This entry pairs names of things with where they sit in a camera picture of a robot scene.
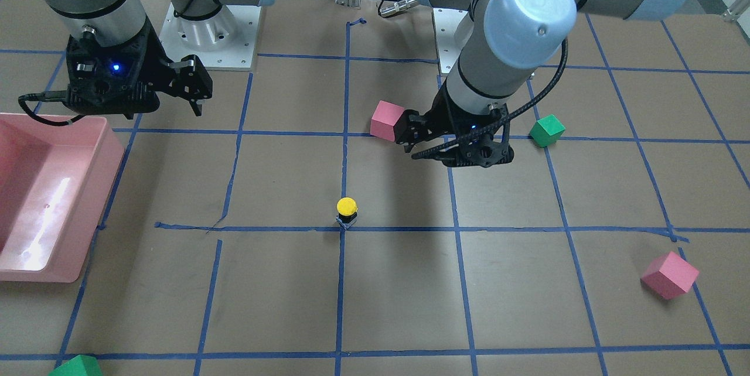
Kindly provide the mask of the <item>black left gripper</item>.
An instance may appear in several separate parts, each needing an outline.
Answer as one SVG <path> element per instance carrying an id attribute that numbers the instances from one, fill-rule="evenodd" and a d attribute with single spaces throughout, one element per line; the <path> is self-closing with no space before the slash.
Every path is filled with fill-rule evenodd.
<path id="1" fill-rule="evenodd" d="M 455 136 L 450 143 L 426 149 L 412 158 L 438 160 L 449 168 L 489 168 L 514 159 L 514 150 L 509 145 L 510 121 L 516 112 L 509 112 L 503 105 L 490 106 L 489 114 L 470 114 L 461 109 L 448 95 L 447 86 L 436 94 L 431 109 L 425 114 L 417 110 L 405 110 L 396 120 L 394 136 L 396 143 L 404 145 L 409 153 L 418 143 Z"/>

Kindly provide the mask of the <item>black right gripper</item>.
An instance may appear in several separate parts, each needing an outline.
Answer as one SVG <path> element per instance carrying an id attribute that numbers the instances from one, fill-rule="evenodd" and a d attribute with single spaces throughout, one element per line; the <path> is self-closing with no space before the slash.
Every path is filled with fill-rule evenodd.
<path id="1" fill-rule="evenodd" d="M 195 54 L 180 61 L 166 55 L 147 19 L 134 37 L 102 47 L 93 37 L 70 36 L 66 50 L 69 83 L 65 106 L 78 115 L 148 114 L 160 106 L 158 93 L 187 101 L 203 115 L 213 80 Z"/>

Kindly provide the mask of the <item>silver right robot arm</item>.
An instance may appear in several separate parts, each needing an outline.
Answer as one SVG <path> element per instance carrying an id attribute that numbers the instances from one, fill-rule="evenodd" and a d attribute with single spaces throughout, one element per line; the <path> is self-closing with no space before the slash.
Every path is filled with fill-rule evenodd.
<path id="1" fill-rule="evenodd" d="M 171 0 L 172 21 L 189 52 L 179 60 L 165 51 L 140 0 L 45 0 L 67 26 L 66 90 L 19 96 L 31 119 L 68 126 L 86 115 L 132 119 L 160 106 L 159 93 L 181 98 L 195 115 L 213 96 L 199 53 L 238 38 L 230 6 L 270 6 L 275 0 Z"/>

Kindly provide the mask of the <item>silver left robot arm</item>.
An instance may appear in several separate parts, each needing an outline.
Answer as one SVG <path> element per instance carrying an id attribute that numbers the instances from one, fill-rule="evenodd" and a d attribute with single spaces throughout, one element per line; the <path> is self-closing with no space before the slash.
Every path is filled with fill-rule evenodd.
<path id="1" fill-rule="evenodd" d="M 686 0 L 419 0 L 466 11 L 471 31 L 424 114 L 404 110 L 394 138 L 411 152 L 447 134 L 453 141 L 417 152 L 447 167 L 510 163 L 509 123 L 538 104 L 562 77 L 567 37 L 581 12 L 657 21 Z"/>

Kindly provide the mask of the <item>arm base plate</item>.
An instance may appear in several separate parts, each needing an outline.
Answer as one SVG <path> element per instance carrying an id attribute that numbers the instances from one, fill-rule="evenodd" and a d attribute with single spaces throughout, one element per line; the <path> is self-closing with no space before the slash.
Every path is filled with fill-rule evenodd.
<path id="1" fill-rule="evenodd" d="M 528 78 L 534 74 L 543 62 L 524 66 L 503 61 L 495 53 L 496 43 L 492 38 L 503 32 L 503 21 L 500 13 L 490 10 L 478 11 L 474 21 L 469 11 L 448 8 L 434 8 L 433 24 L 435 42 L 439 56 L 439 82 L 443 83 L 450 72 L 458 71 L 460 59 L 466 60 L 464 74 L 478 76 L 488 72 L 489 78 L 517 76 Z"/>
<path id="2" fill-rule="evenodd" d="M 262 13 L 260 6 L 228 5 L 212 18 L 189 20 L 170 5 L 159 38 L 173 61 L 195 54 L 209 71 L 251 71 Z"/>

